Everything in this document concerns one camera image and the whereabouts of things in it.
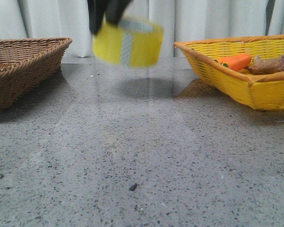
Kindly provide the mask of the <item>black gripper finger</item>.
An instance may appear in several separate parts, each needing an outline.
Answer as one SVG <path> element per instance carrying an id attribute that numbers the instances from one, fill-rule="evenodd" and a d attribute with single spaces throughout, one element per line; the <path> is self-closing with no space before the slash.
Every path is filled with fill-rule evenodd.
<path id="1" fill-rule="evenodd" d="M 108 5 L 108 0 L 87 0 L 89 12 L 89 28 L 96 35 L 101 28 L 103 16 Z"/>
<path id="2" fill-rule="evenodd" d="M 132 0 L 109 0 L 106 7 L 106 21 L 113 25 L 118 25 L 124 11 Z"/>

